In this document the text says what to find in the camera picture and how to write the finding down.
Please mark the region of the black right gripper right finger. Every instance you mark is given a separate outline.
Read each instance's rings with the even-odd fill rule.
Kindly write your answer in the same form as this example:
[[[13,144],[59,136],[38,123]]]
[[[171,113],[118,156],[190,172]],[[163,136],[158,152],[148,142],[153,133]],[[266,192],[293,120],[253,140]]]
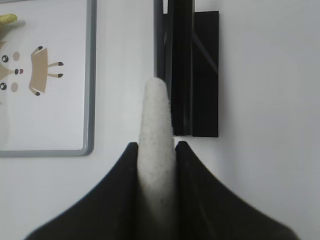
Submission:
[[[185,141],[175,147],[182,240],[296,240],[222,184]]]

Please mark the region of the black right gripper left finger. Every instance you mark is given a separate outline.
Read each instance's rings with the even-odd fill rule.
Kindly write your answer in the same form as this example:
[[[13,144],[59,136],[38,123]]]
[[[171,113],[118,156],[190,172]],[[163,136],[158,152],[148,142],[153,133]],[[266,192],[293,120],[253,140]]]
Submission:
[[[28,240],[135,240],[138,144],[130,142],[81,200],[31,232]]]

